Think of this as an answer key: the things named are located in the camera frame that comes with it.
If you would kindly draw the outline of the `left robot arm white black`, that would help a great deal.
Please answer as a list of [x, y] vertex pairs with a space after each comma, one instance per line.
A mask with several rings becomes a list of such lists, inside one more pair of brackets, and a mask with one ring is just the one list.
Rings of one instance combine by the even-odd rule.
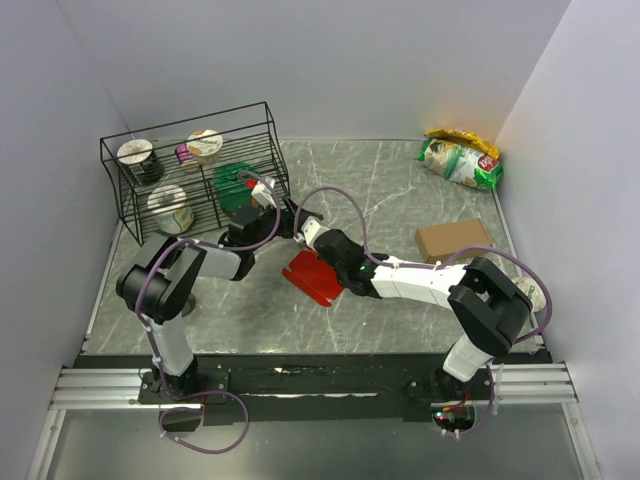
[[242, 280], [255, 265], [258, 248], [275, 237], [292, 239], [301, 232], [294, 225], [296, 209], [290, 198], [280, 208], [242, 206], [212, 244], [158, 231], [120, 274], [116, 294], [142, 324], [152, 348], [154, 380], [174, 401], [188, 401], [201, 388], [183, 321], [187, 304], [195, 299], [197, 277]]

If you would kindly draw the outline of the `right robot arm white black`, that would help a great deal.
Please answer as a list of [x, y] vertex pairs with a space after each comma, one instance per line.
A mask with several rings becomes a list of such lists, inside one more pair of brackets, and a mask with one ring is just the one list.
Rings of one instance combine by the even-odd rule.
[[320, 226], [303, 237], [351, 293], [414, 300], [454, 313], [463, 335], [437, 374], [438, 389], [448, 398], [461, 397], [480, 368], [510, 352], [532, 312], [525, 293], [484, 257], [464, 265], [428, 266], [386, 254], [368, 256], [338, 229]]

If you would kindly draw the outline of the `red paper box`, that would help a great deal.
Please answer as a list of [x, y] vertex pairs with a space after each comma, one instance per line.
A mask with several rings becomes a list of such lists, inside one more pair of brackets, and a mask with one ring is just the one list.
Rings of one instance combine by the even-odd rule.
[[300, 251], [282, 269], [283, 276], [305, 295], [323, 307], [330, 307], [344, 288], [334, 270], [313, 250]]

